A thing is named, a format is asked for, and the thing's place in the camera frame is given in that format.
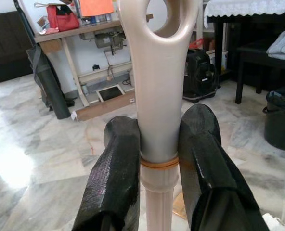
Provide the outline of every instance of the black stool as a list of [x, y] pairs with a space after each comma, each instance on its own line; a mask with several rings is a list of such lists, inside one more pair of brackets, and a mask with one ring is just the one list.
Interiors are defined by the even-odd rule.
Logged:
[[267, 49], [272, 45], [274, 41], [275, 38], [264, 39], [249, 43], [237, 49], [240, 52], [240, 62], [235, 103], [240, 104], [242, 100], [244, 62], [258, 64], [262, 66], [260, 68], [260, 74], [256, 82], [256, 93], [258, 94], [260, 94], [262, 91], [263, 76], [265, 75], [265, 66], [281, 69], [281, 78], [284, 78], [285, 60], [270, 58], [266, 53]]

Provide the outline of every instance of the marble floor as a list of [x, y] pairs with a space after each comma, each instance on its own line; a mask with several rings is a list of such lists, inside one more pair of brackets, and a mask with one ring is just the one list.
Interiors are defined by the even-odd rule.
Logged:
[[[218, 118], [222, 145], [247, 180], [262, 213], [285, 223], [285, 151], [263, 137], [265, 95], [245, 86], [234, 103], [236, 84], [222, 83], [202, 100]], [[185, 112], [192, 103], [183, 102]], [[77, 100], [75, 108], [82, 107]], [[129, 105], [86, 122], [57, 120], [39, 99], [33, 77], [0, 83], [0, 231], [70, 231], [88, 175], [104, 150], [103, 132], [114, 116], [136, 116]], [[181, 183], [175, 196], [181, 192]], [[146, 230], [141, 189], [140, 231]], [[173, 231], [189, 230], [173, 214]]]

